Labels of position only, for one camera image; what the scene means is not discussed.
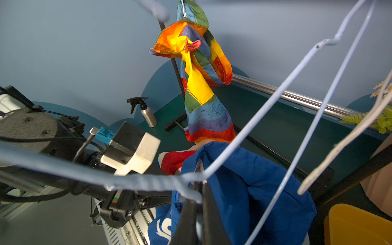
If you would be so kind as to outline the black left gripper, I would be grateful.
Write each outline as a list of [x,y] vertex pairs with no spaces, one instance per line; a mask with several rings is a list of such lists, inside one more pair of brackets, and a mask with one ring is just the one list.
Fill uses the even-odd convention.
[[171,191],[145,192],[141,190],[112,190],[108,191],[102,186],[98,187],[101,194],[100,216],[112,228],[121,228],[135,215],[150,208],[169,205]]

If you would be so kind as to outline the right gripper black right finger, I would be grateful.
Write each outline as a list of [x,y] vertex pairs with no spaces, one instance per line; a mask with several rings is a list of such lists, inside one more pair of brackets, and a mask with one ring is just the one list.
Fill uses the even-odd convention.
[[203,245],[230,245],[218,206],[208,183],[202,187]]

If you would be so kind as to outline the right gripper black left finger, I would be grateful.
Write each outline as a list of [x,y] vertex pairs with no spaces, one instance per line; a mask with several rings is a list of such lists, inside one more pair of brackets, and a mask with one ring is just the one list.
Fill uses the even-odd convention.
[[198,216],[201,205],[191,199],[186,199],[181,216],[170,245],[198,245],[197,234]]

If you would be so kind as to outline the white hanger blue jacket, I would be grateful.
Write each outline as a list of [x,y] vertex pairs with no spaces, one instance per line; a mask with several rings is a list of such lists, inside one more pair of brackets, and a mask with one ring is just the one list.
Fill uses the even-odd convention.
[[240,143],[251,133],[256,125],[262,120],[272,106],[277,102],[280,96],[290,86],[299,73],[310,62],[313,56],[323,46],[333,46],[337,44],[342,37],[348,22],[364,4],[364,1],[358,1],[350,12],[344,18],[338,32],[333,39],[324,40],[316,44],[309,53],[303,58],[287,79],[278,87],[275,94],[259,109],[259,111],[249,120],[243,127],[234,141],[230,143],[224,151],[218,156],[216,161],[202,173],[190,173],[183,176],[164,176],[164,175],[127,175],[115,176],[106,172],[92,170],[90,168],[76,165],[58,158],[36,154],[25,151],[21,148],[10,144],[1,143],[1,161],[5,163],[13,163],[21,165],[25,168],[37,170],[56,176],[66,177],[90,184],[105,187],[107,190],[139,190],[139,191],[172,191],[180,192],[184,197],[201,203],[202,195],[188,187],[188,183],[192,181],[201,181],[209,178],[217,169],[223,165],[229,156],[231,156]]

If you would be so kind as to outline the blue red white jacket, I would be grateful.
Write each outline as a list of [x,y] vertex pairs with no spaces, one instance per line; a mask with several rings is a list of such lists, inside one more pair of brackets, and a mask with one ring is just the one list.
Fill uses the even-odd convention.
[[[227,147],[213,141],[199,150],[162,153],[158,164],[168,175],[203,171]],[[225,231],[234,245],[243,245],[254,231],[286,170],[244,148],[238,148],[208,179]],[[298,195],[300,182],[290,177],[261,231],[256,245],[301,245],[317,214],[310,193]],[[152,245],[167,245],[174,235],[184,199],[172,193],[171,204],[156,208],[148,236]]]

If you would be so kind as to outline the white wire hanger pink jacket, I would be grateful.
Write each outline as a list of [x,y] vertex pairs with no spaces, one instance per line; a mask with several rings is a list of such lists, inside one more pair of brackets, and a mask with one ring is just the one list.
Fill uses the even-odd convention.
[[[385,79],[386,83],[391,82],[391,79],[392,74],[389,73]],[[331,152],[326,156],[324,161],[318,167],[316,167],[308,177],[305,178],[298,189],[298,194],[303,195],[323,173],[323,171],[330,165],[330,163],[339,155],[339,153],[359,135],[360,134],[355,133],[353,129],[349,135],[347,135],[342,141],[335,145]]]

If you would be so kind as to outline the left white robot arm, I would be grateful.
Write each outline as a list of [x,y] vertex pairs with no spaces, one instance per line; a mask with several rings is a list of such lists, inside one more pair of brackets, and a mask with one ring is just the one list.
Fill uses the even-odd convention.
[[[119,160],[121,164],[136,156],[141,147],[142,138],[148,134],[133,125],[124,122],[116,133],[101,128],[95,139],[106,145],[102,148],[83,137],[73,136],[65,126],[65,118],[55,119],[36,106],[12,110],[6,113],[1,121],[1,141],[27,151],[47,154],[72,161],[89,168],[114,172],[116,167],[105,165],[103,157]],[[43,202],[63,197],[88,195],[101,201],[103,218],[110,227],[120,228],[139,211],[169,205],[171,192],[117,191],[109,192],[103,187],[72,180],[65,177],[44,174],[22,167],[7,169],[16,170],[25,177],[39,180],[46,185],[60,188],[61,191],[51,195],[16,197],[1,193],[1,201],[11,203]]]

